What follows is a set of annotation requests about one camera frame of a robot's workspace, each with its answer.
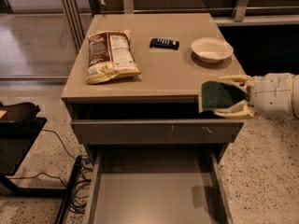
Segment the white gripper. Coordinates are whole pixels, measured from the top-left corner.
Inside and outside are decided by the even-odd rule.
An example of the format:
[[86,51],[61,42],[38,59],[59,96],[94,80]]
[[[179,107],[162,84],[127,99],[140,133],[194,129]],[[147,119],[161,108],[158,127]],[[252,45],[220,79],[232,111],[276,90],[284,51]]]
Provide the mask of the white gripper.
[[255,113],[266,119],[294,119],[293,83],[295,75],[269,73],[265,76],[221,76],[219,82],[249,92],[245,100],[228,108],[215,109],[214,114],[225,119],[253,119]]

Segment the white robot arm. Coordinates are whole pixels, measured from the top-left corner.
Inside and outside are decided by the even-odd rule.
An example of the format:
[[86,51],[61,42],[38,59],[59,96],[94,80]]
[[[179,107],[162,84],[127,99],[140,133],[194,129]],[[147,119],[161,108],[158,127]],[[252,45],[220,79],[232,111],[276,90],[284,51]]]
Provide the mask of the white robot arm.
[[251,119],[260,115],[266,119],[299,118],[299,76],[290,73],[269,73],[265,76],[222,76],[219,83],[237,87],[249,99],[213,112],[226,119]]

